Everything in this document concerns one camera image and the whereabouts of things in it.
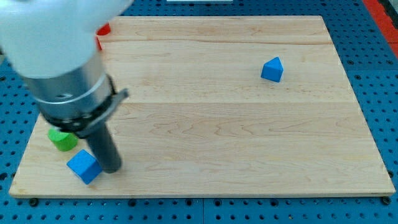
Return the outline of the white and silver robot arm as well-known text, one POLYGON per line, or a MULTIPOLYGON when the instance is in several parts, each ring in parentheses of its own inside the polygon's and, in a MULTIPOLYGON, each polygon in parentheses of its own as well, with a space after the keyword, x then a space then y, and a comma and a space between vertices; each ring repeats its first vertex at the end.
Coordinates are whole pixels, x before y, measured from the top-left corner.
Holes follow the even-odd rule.
POLYGON ((53 126, 84 136, 121 101, 98 53, 96 32, 131 4, 1 1, 1 49, 53 126))

